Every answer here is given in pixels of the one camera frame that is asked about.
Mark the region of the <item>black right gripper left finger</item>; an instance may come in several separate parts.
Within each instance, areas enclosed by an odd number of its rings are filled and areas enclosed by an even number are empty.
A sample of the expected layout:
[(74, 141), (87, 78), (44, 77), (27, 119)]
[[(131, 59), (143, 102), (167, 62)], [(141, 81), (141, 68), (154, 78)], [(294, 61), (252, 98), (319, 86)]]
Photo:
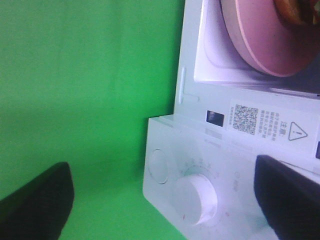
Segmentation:
[(58, 162), (0, 201), (0, 238), (59, 239), (74, 200), (70, 165)]

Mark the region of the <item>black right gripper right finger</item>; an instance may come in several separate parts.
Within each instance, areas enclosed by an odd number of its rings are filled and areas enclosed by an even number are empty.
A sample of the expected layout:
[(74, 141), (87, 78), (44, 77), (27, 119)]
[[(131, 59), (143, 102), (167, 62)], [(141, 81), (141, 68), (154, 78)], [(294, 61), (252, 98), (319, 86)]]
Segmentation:
[(320, 185), (268, 155), (254, 168), (255, 198), (280, 240), (320, 238)]

